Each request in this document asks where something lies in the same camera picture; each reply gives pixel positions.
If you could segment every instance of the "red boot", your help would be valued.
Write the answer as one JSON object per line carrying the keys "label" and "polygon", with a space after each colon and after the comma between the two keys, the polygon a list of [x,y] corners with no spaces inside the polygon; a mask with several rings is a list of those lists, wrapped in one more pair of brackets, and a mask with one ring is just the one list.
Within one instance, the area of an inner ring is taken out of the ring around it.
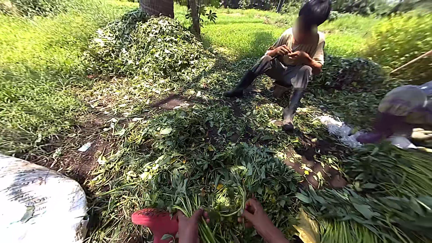
{"label": "red boot", "polygon": [[171,219],[170,213],[156,209],[145,208],[132,214],[132,223],[148,227],[153,233],[154,243],[169,243],[170,240],[161,240],[164,234],[175,236],[178,231],[178,221]]}

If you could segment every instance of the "gray pants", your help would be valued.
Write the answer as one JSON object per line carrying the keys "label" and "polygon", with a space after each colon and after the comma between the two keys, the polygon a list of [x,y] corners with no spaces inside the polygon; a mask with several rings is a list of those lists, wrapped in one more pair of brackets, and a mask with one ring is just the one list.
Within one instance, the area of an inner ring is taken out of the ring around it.
{"label": "gray pants", "polygon": [[276,84],[295,89],[306,89],[312,78],[312,68],[307,65],[289,66],[271,56],[262,56],[251,68],[256,75],[266,74],[276,79]]}

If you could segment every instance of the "man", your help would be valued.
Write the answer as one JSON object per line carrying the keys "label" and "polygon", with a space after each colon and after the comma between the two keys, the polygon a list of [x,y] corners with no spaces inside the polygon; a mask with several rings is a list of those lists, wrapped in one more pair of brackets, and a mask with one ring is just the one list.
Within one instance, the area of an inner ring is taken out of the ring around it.
{"label": "man", "polygon": [[263,57],[242,77],[237,86],[223,93],[226,97],[242,96],[254,79],[266,74],[281,86],[292,86],[289,106],[283,110],[282,129],[292,132],[292,119],[312,74],[321,72],[324,64],[324,34],[318,25],[330,14],[329,0],[308,1],[299,12],[294,27],[287,29]]}
{"label": "man", "polygon": [[[390,136],[410,138],[413,128],[432,128],[432,81],[392,89],[378,106],[374,130],[357,137],[363,144],[378,143]],[[423,141],[432,140],[432,133],[418,133]]]}

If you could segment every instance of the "black rubber boot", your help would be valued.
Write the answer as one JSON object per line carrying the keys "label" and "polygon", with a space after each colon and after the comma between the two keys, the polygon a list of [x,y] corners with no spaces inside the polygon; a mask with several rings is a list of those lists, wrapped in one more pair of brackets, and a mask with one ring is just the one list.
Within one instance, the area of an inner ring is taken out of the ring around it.
{"label": "black rubber boot", "polygon": [[302,99],[305,91],[303,89],[294,89],[291,98],[289,99],[289,105],[283,110],[283,121],[282,130],[285,132],[293,132],[294,125],[292,124],[292,119],[295,116],[295,111],[300,105],[300,100]]}
{"label": "black rubber boot", "polygon": [[237,86],[230,91],[225,91],[223,95],[226,97],[241,97],[243,90],[249,87],[256,77],[257,75],[251,70],[246,71]]}

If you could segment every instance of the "knee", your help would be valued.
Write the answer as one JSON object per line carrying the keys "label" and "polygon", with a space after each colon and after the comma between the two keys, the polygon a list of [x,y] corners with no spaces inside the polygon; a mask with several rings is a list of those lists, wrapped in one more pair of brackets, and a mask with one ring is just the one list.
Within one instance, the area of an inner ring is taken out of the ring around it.
{"label": "knee", "polygon": [[264,55],[264,56],[262,56],[261,58],[260,58],[260,62],[262,62],[262,61],[265,61],[265,62],[268,62],[268,61],[270,61],[271,60],[271,56],[269,56],[269,55]]}
{"label": "knee", "polygon": [[301,67],[299,69],[299,72],[307,74],[307,75],[312,75],[312,68],[308,65],[304,65],[303,67]]}

